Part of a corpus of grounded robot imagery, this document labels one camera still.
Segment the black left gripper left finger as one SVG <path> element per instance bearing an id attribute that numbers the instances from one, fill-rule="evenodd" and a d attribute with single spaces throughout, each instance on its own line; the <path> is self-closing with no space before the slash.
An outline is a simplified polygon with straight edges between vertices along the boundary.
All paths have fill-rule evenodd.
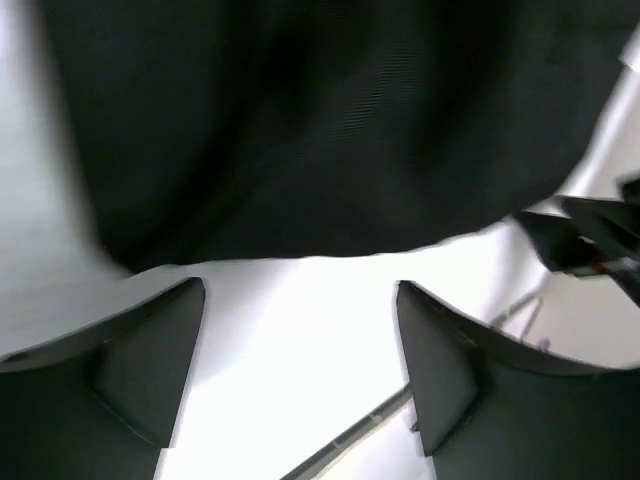
<path id="1" fill-rule="evenodd" d="M 4 479 L 151 479 L 169 448 L 205 308 L 188 278 L 1 362 Z"/>

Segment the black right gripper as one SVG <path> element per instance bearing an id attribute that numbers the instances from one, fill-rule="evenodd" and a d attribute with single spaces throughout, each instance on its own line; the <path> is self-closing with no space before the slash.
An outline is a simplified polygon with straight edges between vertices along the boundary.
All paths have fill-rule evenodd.
<path id="1" fill-rule="evenodd" d="M 621 177 L 617 199 L 558 195 L 562 216 L 521 211 L 514 216 L 541 263 L 576 278 L 608 276 L 639 298 L 639 175 Z"/>

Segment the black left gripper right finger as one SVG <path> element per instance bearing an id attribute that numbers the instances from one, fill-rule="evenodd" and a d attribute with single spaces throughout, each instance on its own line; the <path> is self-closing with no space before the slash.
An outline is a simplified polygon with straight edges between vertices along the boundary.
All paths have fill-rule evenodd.
<path id="1" fill-rule="evenodd" d="M 417 429 L 440 479 L 635 479 L 639 373 L 522 344 L 410 281 L 397 321 Z"/>

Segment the black pleated skirt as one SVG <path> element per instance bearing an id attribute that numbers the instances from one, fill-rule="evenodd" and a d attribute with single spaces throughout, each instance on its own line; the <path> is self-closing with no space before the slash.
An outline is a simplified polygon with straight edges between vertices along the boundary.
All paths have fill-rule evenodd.
<path id="1" fill-rule="evenodd" d="M 91 230 L 142 272 L 483 229 L 583 157 L 635 1 L 40 1 Z"/>

